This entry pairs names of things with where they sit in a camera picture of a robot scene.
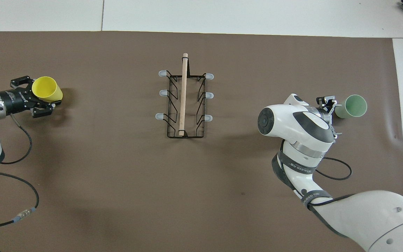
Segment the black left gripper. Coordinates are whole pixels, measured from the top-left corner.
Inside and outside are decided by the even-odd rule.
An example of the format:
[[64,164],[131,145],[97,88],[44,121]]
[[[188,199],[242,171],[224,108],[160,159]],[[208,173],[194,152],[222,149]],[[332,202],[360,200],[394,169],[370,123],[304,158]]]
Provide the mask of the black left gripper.
[[29,76],[12,79],[10,81],[11,90],[0,91],[0,98],[4,104],[6,114],[16,114],[26,110],[31,111],[32,118],[50,116],[56,106],[62,101],[51,103],[37,103],[32,99],[32,86],[35,80]]

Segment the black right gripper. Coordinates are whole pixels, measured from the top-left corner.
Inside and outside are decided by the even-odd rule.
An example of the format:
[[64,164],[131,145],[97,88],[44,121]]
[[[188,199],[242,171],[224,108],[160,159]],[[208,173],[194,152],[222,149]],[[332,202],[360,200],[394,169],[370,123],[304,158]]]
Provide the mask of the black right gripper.
[[332,126],[333,113],[337,105],[336,96],[332,95],[317,97],[316,102],[319,105],[318,109],[322,112],[323,120],[326,121],[331,128],[334,138],[338,138],[338,136],[342,135],[343,133],[337,132]]

